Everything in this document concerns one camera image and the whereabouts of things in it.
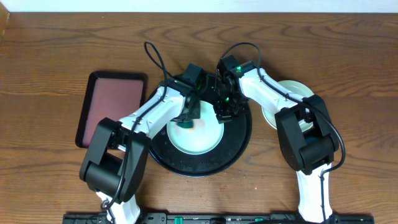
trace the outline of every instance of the wooden tabletop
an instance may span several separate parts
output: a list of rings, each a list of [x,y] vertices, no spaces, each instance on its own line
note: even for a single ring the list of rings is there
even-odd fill
[[[86,151],[74,142],[88,75],[144,72],[148,96],[162,79],[144,52],[151,40],[172,73],[189,63],[214,70],[230,45],[259,44],[269,75],[320,95],[345,141],[346,162],[330,179],[332,209],[398,223],[397,21],[396,14],[12,13],[0,46],[0,222],[61,223],[64,213],[100,211],[79,179]],[[233,53],[257,59],[254,48]],[[261,107],[250,107],[251,140],[235,164],[188,178],[150,157],[138,205],[180,213],[296,210],[296,174]]]

